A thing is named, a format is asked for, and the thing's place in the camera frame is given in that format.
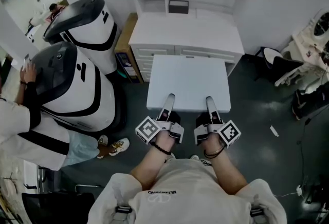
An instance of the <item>legs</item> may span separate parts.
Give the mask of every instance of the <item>legs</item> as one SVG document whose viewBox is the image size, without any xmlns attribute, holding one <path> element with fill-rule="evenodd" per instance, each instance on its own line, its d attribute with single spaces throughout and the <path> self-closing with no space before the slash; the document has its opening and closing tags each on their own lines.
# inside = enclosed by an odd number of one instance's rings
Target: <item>legs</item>
<svg viewBox="0 0 329 224">
<path fill-rule="evenodd" d="M 107 156 L 109 153 L 114 153 L 115 148 L 113 146 L 105 146 L 102 144 L 98 144 L 97 149 L 99 150 L 98 157 L 104 157 Z"/>
</svg>

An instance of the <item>person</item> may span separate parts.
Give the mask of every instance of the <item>person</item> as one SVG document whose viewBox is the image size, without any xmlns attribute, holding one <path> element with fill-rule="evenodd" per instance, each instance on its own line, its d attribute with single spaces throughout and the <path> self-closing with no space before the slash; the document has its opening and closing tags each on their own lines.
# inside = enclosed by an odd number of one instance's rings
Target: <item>person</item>
<svg viewBox="0 0 329 224">
<path fill-rule="evenodd" d="M 201 143 L 211 161 L 194 155 L 165 163 L 163 151 L 171 150 L 174 139 L 160 131 L 155 143 L 159 148 L 152 146 L 130 174 L 111 177 L 88 224 L 287 223 L 269 185 L 261 179 L 248 184 L 225 150 L 220 152 L 218 134 Z"/>
<path fill-rule="evenodd" d="M 300 90 L 296 90 L 291 109 L 296 119 L 300 120 L 328 104 L 329 82 L 326 82 L 310 94 L 302 94 Z"/>
<path fill-rule="evenodd" d="M 20 71 L 15 102 L 0 98 L 0 148 L 37 165 L 59 170 L 96 156 L 115 156 L 130 145 L 127 138 L 107 146 L 107 136 L 95 138 L 67 130 L 40 112 L 36 93 L 36 69 L 28 63 Z"/>
<path fill-rule="evenodd" d="M 50 6 L 49 6 L 49 10 L 51 12 L 51 15 L 50 15 L 50 19 L 51 21 L 54 20 L 54 18 L 62 12 L 62 10 L 65 8 L 65 6 L 58 6 L 57 4 L 55 3 L 52 3 Z"/>
</svg>

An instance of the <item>cable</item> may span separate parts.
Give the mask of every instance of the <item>cable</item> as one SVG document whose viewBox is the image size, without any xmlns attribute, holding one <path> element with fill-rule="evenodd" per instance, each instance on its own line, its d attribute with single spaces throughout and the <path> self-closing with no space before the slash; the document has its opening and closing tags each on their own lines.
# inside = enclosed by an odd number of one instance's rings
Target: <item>cable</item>
<svg viewBox="0 0 329 224">
<path fill-rule="evenodd" d="M 319 114 L 321 114 L 324 110 L 328 109 L 329 105 L 326 106 L 325 108 L 323 108 L 322 110 L 320 110 L 316 115 L 314 115 L 312 118 L 307 118 L 305 123 L 304 123 L 304 126 L 303 126 L 303 134 L 302 134 L 302 137 L 300 138 L 299 141 L 297 141 L 297 145 L 300 145 L 300 154 L 301 154 L 301 157 L 302 157 L 302 179 L 301 179 L 301 184 L 300 186 L 303 187 L 303 182 L 304 182 L 304 170 L 305 170 L 305 166 L 304 166 L 304 152 L 303 152 L 303 140 L 304 140 L 304 137 L 305 137 L 305 129 L 306 129 L 306 126 L 311 122 L 312 119 L 316 118 Z"/>
<path fill-rule="evenodd" d="M 293 195 L 293 194 L 298 194 L 298 193 L 297 193 L 297 192 L 294 192 L 294 193 L 285 194 L 285 195 L 283 195 L 283 196 L 277 196 L 277 195 L 274 195 L 274 197 L 285 197 L 285 196 Z"/>
<path fill-rule="evenodd" d="M 325 70 L 324 70 L 324 73 L 323 73 L 323 75 L 322 75 L 322 77 L 321 77 L 321 85 L 323 85 L 323 76 L 327 73 L 327 69 L 328 69 L 328 65 L 326 66 L 326 68 L 325 68 Z"/>
</svg>

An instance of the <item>black stripe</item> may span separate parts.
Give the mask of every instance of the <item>black stripe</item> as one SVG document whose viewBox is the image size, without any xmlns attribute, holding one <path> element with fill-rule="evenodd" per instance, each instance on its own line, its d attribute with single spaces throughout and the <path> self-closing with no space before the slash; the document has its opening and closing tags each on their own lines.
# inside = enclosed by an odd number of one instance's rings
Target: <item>black stripe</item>
<svg viewBox="0 0 329 224">
<path fill-rule="evenodd" d="M 104 18 L 103 18 L 104 24 L 106 23 L 107 18 L 108 18 L 108 13 L 106 13 L 105 16 L 104 16 Z"/>
<path fill-rule="evenodd" d="M 37 133 L 32 130 L 28 131 L 27 133 L 20 133 L 19 136 L 45 149 L 54 151 L 65 156 L 68 154 L 69 143 L 62 142 L 60 140 Z"/>
<path fill-rule="evenodd" d="M 46 108 L 45 106 L 42 106 L 41 109 L 45 110 L 46 112 L 48 112 L 52 115 L 56 115 L 56 116 L 80 117 L 80 116 L 92 115 L 99 109 L 100 104 L 101 104 L 101 73 L 100 73 L 99 69 L 95 66 L 95 96 L 94 96 L 94 101 L 91 104 L 91 106 L 89 106 L 85 110 L 73 111 L 70 113 L 57 113 L 55 111 L 52 111 L 52 110 Z"/>
<path fill-rule="evenodd" d="M 115 36 L 117 34 L 117 24 L 114 23 L 111 35 L 109 36 L 108 40 L 105 41 L 105 43 L 103 43 L 103 44 L 90 44 L 90 43 L 78 42 L 75 40 L 75 38 L 73 38 L 73 36 L 71 35 L 71 33 L 68 30 L 66 30 L 65 33 L 71 39 L 71 41 L 74 44 L 76 44 L 77 46 L 80 46 L 80 47 L 86 48 L 86 49 L 90 49 L 90 50 L 105 51 L 105 50 L 110 49 L 113 45 Z"/>
<path fill-rule="evenodd" d="M 84 79 L 86 77 L 86 64 L 85 63 L 82 63 L 80 77 L 81 77 L 82 81 L 84 82 Z"/>
</svg>

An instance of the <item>white machine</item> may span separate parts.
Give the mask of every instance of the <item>white machine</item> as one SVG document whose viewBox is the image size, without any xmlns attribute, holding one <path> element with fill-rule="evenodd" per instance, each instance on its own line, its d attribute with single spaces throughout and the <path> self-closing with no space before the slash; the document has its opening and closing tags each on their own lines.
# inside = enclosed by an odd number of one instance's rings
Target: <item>white machine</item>
<svg viewBox="0 0 329 224">
<path fill-rule="evenodd" d="M 120 31 L 104 0 L 79 0 L 49 25 L 44 40 L 73 42 L 105 75 L 117 69 L 114 47 Z"/>
<path fill-rule="evenodd" d="M 202 113 L 196 120 L 195 144 L 199 145 L 206 140 L 210 133 L 216 133 L 219 134 L 224 147 L 228 148 L 240 137 L 241 132 L 231 120 L 228 123 L 222 121 L 211 96 L 206 98 L 206 104 L 208 113 Z"/>
<path fill-rule="evenodd" d="M 36 91 L 41 110 L 85 132 L 109 127 L 116 115 L 111 82 L 73 43 L 60 42 L 40 51 Z"/>
<path fill-rule="evenodd" d="M 175 95 L 169 94 L 159 116 L 155 120 L 147 116 L 136 127 L 136 134 L 145 144 L 152 144 L 154 137 L 162 130 L 168 130 L 169 135 L 175 138 L 177 143 L 182 142 L 184 128 L 179 125 L 180 117 L 178 114 L 172 111 L 174 102 Z"/>
</svg>

